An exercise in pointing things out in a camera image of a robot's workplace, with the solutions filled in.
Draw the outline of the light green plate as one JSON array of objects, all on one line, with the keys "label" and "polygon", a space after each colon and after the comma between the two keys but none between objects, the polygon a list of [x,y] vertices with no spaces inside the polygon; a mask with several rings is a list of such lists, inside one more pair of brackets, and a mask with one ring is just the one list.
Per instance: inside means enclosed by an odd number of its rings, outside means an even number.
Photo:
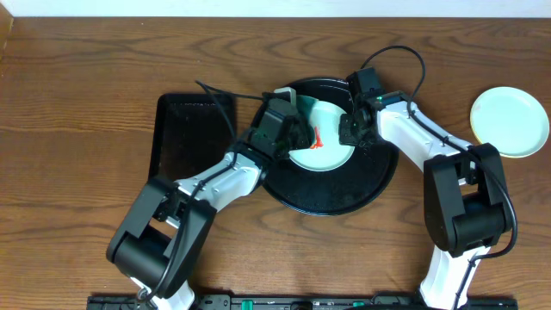
[{"label": "light green plate", "polygon": [[503,157],[526,158],[540,151],[549,137],[544,107],[518,88],[500,86],[484,91],[474,100],[471,115],[486,143]]},{"label": "light green plate", "polygon": [[345,111],[336,104],[320,101],[317,106],[317,121],[313,130],[313,143],[308,149],[289,152],[290,159],[309,171],[331,171],[346,163],[355,147],[339,143],[339,123]]}]

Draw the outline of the yellow plastic plate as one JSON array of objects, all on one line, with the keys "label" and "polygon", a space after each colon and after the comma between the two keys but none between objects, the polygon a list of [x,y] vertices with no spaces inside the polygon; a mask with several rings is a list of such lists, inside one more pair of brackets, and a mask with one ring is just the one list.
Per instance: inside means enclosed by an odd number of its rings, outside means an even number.
[{"label": "yellow plastic plate", "polygon": [[477,125],[477,122],[475,121],[472,115],[469,117],[469,123],[470,123],[471,131],[474,137],[476,138],[476,140],[478,141],[478,143],[480,145],[485,144],[486,141],[483,139],[483,136],[480,133],[480,127]]}]

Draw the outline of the green yellow sponge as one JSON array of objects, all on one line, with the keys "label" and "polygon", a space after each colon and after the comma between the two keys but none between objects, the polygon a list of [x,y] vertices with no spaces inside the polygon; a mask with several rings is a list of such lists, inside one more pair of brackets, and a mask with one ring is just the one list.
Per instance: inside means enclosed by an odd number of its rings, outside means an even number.
[{"label": "green yellow sponge", "polygon": [[298,95],[296,99],[296,107],[300,115],[311,127],[315,127],[318,124],[317,121],[317,106],[319,100],[311,96]]}]

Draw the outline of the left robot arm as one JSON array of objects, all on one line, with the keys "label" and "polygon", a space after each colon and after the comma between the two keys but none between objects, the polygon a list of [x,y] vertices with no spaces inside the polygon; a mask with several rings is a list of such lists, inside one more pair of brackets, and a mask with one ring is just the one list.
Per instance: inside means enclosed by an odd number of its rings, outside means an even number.
[{"label": "left robot arm", "polygon": [[251,126],[219,163],[186,179],[151,178],[115,231],[106,257],[139,286],[137,308],[190,308],[195,294],[188,279],[215,215],[254,192],[290,151],[313,143],[293,88],[267,92],[261,100]]}]

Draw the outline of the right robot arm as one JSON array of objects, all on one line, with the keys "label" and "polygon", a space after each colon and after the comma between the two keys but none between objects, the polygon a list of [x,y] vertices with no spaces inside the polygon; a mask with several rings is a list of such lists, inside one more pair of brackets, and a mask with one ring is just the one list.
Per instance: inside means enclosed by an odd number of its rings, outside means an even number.
[{"label": "right robot arm", "polygon": [[423,173],[424,223],[435,248],[418,292],[432,309],[459,309],[480,261],[504,233],[517,235],[517,217],[505,186],[498,150],[458,139],[425,116],[410,96],[388,92],[372,67],[346,78],[353,112],[343,115],[339,141],[365,146],[388,143]]}]

